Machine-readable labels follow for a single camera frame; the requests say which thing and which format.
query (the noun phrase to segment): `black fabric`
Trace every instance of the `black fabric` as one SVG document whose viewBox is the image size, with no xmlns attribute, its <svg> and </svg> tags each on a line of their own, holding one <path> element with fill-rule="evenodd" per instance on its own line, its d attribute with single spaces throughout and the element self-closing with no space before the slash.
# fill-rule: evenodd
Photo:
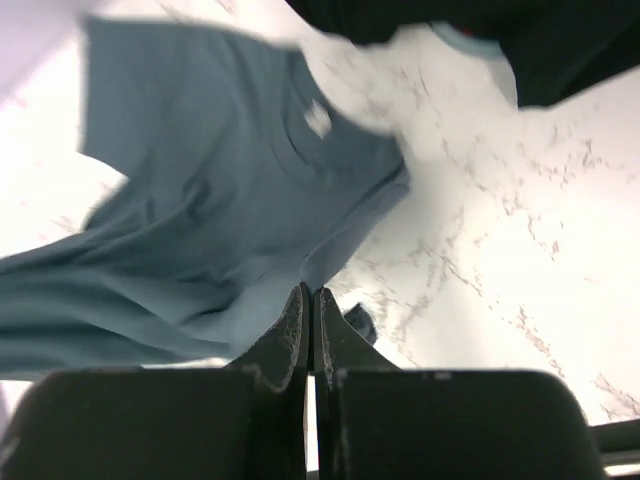
<svg viewBox="0 0 640 480">
<path fill-rule="evenodd" d="M 387 42 L 402 25 L 446 21 L 495 37 L 559 0 L 287 0 L 310 25 L 357 44 Z"/>
<path fill-rule="evenodd" d="M 315 28 L 357 44 L 445 21 L 500 42 L 518 105 L 551 106 L 640 64 L 637 0 L 287 0 Z"/>
<path fill-rule="evenodd" d="M 378 332 L 376 332 L 373 318 L 367 309 L 361 303 L 344 314 L 344 320 L 364 338 L 369 345 L 375 345 L 378 341 Z"/>
</svg>

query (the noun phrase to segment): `neckline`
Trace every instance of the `neckline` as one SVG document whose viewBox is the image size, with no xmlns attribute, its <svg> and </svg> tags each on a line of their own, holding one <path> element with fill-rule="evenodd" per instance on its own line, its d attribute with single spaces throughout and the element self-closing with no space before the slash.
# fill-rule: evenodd
<svg viewBox="0 0 640 480">
<path fill-rule="evenodd" d="M 363 182 L 370 178 L 385 176 L 386 173 L 395 170 L 398 164 L 402 163 L 403 155 L 398 141 L 393 134 L 378 133 L 363 128 L 341 114 L 326 98 L 320 87 L 316 84 L 311 70 L 309 69 L 304 54 L 300 50 L 290 50 L 285 52 L 282 67 L 278 69 L 279 74 L 274 78 L 277 91 L 267 101 L 267 115 L 265 115 L 265 131 L 269 135 L 269 143 L 273 155 L 280 167 L 295 182 L 304 184 L 305 188 L 335 189 L 352 184 L 354 181 Z M 299 99 L 312 103 L 317 103 L 326 110 L 332 124 L 332 131 L 339 132 L 340 137 L 348 138 L 356 146 L 351 146 L 353 162 L 348 165 L 331 163 L 341 158 L 349 156 L 349 149 L 346 148 L 344 155 L 325 155 L 325 158 L 303 158 L 300 152 L 291 142 L 290 132 L 287 127 L 287 111 L 292 102 Z M 300 121 L 306 125 L 306 121 L 301 114 Z M 333 146 L 339 149 L 340 139 L 323 139 L 319 136 L 314 140 L 318 142 L 319 148 L 322 142 L 334 142 Z M 371 162 L 371 168 L 363 168 L 358 164 L 360 155 L 367 156 L 369 149 L 372 158 L 366 161 Z"/>
</svg>

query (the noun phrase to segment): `white marble countertop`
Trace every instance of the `white marble countertop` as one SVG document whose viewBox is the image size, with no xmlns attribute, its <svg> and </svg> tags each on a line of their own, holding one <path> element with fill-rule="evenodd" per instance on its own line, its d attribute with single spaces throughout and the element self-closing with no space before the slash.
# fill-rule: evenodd
<svg viewBox="0 0 640 480">
<path fill-rule="evenodd" d="M 343 307 L 368 307 L 392 359 L 542 369 L 591 423 L 640 417 L 639 70 L 519 112 L 504 61 L 455 52 L 428 27 L 356 49 L 313 32 L 283 0 L 126 0 L 108 12 L 301 41 L 340 110 L 399 135 L 412 194 L 330 284 Z M 0 108 L 0 255 L 73 233 L 121 181 L 72 153 L 77 40 Z"/>
</svg>

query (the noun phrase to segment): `clothes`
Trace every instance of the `clothes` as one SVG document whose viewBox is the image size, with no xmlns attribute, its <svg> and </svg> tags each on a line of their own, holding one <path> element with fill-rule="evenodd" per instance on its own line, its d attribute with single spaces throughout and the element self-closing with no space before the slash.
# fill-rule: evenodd
<svg viewBox="0 0 640 480">
<path fill-rule="evenodd" d="M 640 2 L 632 0 L 287 0 L 312 26 L 359 44 L 402 25 L 448 22 L 499 41 L 518 105 L 550 106 L 640 65 Z"/>
<path fill-rule="evenodd" d="M 84 151 L 130 179 L 85 232 L 0 261 L 0 378 L 233 358 L 408 192 L 394 138 L 341 117 L 298 50 L 204 26 L 87 33 Z"/>
<path fill-rule="evenodd" d="M 446 22 L 434 22 L 431 29 L 440 39 L 456 50 L 487 59 L 502 58 L 504 54 L 495 40 L 467 35 Z"/>
<path fill-rule="evenodd" d="M 371 314 L 361 303 L 356 304 L 351 310 L 344 314 L 344 320 L 364 338 L 369 345 L 375 345 L 378 341 L 378 332 L 373 323 Z"/>
</svg>

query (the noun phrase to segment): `blue t-shirt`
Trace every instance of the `blue t-shirt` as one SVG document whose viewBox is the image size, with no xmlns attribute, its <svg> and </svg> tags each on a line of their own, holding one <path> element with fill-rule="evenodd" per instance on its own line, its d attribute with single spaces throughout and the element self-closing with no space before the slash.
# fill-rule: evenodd
<svg viewBox="0 0 640 480">
<path fill-rule="evenodd" d="M 406 195 L 398 145 L 331 108 L 298 50 L 86 26 L 84 153 L 129 181 L 83 233 L 0 261 L 0 378 L 233 358 Z"/>
</svg>

